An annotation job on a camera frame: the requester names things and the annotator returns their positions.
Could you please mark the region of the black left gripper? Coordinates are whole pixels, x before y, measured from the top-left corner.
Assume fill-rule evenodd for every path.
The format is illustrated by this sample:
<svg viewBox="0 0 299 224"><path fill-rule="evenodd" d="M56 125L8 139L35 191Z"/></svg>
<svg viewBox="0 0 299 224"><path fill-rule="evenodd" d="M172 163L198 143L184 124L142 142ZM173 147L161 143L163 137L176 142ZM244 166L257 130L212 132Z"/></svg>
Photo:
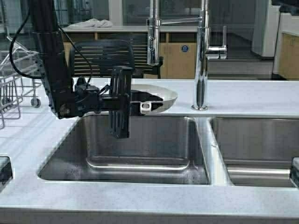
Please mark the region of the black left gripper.
<svg viewBox="0 0 299 224"><path fill-rule="evenodd" d="M128 138L130 114L145 115L152 110L149 102L131 103L132 75L132 67L114 66L110 84L102 89L88 84L83 77L78 78L75 84L77 116L108 111L110 133L117 139Z"/></svg>

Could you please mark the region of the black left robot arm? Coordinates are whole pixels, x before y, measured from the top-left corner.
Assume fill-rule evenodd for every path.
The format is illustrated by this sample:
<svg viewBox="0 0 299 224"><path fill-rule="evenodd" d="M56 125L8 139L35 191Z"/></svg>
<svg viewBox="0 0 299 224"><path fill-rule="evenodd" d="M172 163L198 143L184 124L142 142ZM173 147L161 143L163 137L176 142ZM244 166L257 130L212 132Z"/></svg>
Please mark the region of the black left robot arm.
<svg viewBox="0 0 299 224"><path fill-rule="evenodd" d="M109 94L89 84L83 77L74 83L65 59L62 31L58 27L54 2L28 1L35 45L42 61L41 81L51 111L59 119L83 117L89 112L108 111L110 133L117 139L129 138L132 97L142 95L131 90L134 69L116 65L105 88Z"/></svg>

